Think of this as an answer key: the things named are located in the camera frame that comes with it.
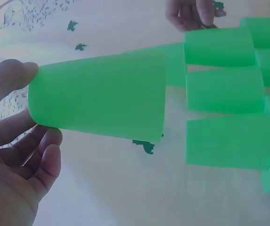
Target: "fingernail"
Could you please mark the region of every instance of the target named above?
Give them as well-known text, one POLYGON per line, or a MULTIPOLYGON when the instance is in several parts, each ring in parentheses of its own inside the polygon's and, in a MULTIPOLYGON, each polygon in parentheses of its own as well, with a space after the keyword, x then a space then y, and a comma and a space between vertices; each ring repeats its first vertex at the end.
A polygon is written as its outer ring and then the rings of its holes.
POLYGON ((27 70, 29 71, 29 73, 31 73, 31 74, 36 74, 39 70, 39 66, 33 62, 27 62, 27 63, 24 63, 24 65, 27 68, 27 70))
POLYGON ((204 25, 210 26, 213 24, 213 15, 209 13, 202 14, 202 22, 204 25))

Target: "finger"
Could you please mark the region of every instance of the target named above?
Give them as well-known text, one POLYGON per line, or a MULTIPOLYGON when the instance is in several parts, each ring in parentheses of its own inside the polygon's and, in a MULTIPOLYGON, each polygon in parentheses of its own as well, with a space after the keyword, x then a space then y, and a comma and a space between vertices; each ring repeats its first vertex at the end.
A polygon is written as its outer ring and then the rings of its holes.
POLYGON ((57 145, 46 148, 41 165, 36 173, 28 179, 29 184, 41 200, 50 190, 60 173, 60 149, 57 145))
POLYGON ((182 20, 179 17, 182 4, 178 0, 167 0, 165 8, 165 16, 176 28, 182 25, 182 20))
POLYGON ((14 90, 28 85, 35 77, 38 66, 35 63, 21 63, 5 60, 0 63, 0 100, 14 90))
POLYGON ((180 11, 180 18, 184 23, 185 31, 198 30, 200 28, 200 23, 194 20, 192 6, 183 5, 180 11))
POLYGON ((0 148, 0 157, 10 167, 23 165, 46 134, 48 127, 37 125, 17 143, 7 148, 0 148))
POLYGON ((213 0, 196 0, 196 8, 204 25, 212 25, 214 20, 213 0))
POLYGON ((28 109, 0 121, 0 146, 9 144, 20 134, 28 131, 36 123, 28 109))
POLYGON ((50 145, 60 146, 62 140, 63 136, 61 131, 59 129, 50 128, 25 165, 14 167, 12 170, 23 178, 29 179, 38 170, 41 164, 41 158, 46 148, 50 145))

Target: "human hand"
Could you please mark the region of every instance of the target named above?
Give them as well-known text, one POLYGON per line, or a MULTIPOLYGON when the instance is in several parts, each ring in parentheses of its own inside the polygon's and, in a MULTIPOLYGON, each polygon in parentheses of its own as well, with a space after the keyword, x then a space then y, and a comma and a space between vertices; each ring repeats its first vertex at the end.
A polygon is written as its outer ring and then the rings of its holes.
MULTIPOLYGON (((29 84, 37 71, 34 63, 0 63, 0 100, 29 84)), ((0 226, 31 226, 60 172, 60 130, 35 125, 28 110, 0 121, 0 146, 32 127, 11 147, 0 148, 0 226)))
POLYGON ((211 26, 214 16, 226 16, 222 6, 213 0, 167 0, 165 15, 179 31, 192 31, 211 26))

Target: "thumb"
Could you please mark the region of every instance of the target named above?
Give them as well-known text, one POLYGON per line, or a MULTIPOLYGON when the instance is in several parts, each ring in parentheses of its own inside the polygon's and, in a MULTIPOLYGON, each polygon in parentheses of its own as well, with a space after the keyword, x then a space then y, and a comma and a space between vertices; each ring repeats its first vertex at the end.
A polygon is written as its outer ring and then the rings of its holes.
POLYGON ((204 25, 210 26, 214 20, 213 0, 196 0, 196 8, 204 25))
POLYGON ((14 90, 24 88, 35 77, 38 66, 35 63, 21 63, 5 60, 0 63, 0 100, 14 90))

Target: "hand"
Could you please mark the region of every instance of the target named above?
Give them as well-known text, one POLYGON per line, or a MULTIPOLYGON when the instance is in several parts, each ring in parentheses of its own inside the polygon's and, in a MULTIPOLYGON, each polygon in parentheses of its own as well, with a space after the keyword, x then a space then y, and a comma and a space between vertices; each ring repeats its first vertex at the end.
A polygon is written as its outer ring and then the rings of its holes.
POLYGON ((226 12, 213 5, 213 0, 167 0, 166 18, 181 32, 211 26, 214 16, 226 16, 226 12))
MULTIPOLYGON (((34 63, 0 63, 0 100, 29 84, 37 71, 34 63)), ((60 172, 61 132, 35 125, 28 110, 0 121, 0 146, 32 127, 11 147, 0 148, 0 226, 31 226, 40 200, 60 172)))

